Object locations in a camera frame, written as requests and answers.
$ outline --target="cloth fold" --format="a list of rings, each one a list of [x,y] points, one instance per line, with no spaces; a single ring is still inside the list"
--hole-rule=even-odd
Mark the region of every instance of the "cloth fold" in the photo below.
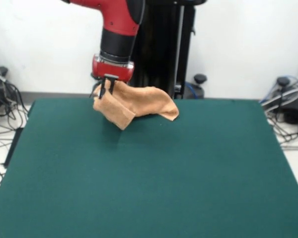
[[[113,94],[110,94],[111,82],[105,81],[106,92],[101,99],[94,97],[93,108],[121,130],[124,130],[134,117],[159,114],[173,121],[179,116],[176,104],[163,90],[155,87],[135,88],[117,80],[114,83]],[[99,95],[100,87],[101,85],[95,89],[95,95]]]

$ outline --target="fabric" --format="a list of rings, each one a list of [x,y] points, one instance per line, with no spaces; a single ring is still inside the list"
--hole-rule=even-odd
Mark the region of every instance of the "fabric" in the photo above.
[[[0,238],[298,238],[298,184],[254,101],[175,100],[121,131],[92,99],[35,102]]]
[[[94,98],[94,109],[100,111],[109,121],[124,130],[134,117],[159,114],[168,120],[175,120],[179,110],[170,96],[155,87],[135,88],[121,81],[115,81],[114,91],[108,91],[110,81],[106,80],[106,92],[101,99]],[[94,94],[99,95],[99,85]]]

